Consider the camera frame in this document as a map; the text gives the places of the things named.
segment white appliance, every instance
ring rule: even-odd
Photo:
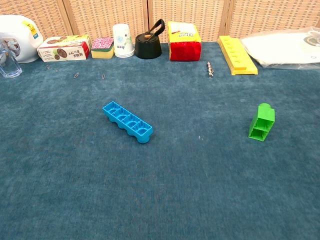
[[[241,42],[248,54],[264,67],[320,63],[320,28],[257,33]]]
[[[44,41],[35,22],[22,15],[0,15],[0,39],[22,64],[38,59],[37,48]]]

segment blue toy brick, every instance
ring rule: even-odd
[[[103,108],[104,114],[118,127],[125,129],[130,136],[135,136],[139,143],[145,144],[153,133],[152,126],[112,101]]]

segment clear plastic cup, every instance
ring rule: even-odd
[[[112,27],[114,55],[119,58],[131,57],[135,53],[128,24],[116,24]]]
[[[22,73],[12,52],[8,49],[6,43],[0,39],[0,73],[5,78],[14,78]]]

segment yellow plastic block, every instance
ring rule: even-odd
[[[258,69],[246,52],[239,38],[219,36],[218,44],[232,75],[258,74]]]

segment stack of paper cups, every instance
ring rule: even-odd
[[[135,53],[128,24],[116,24],[112,27],[114,55],[119,58],[131,57]]]

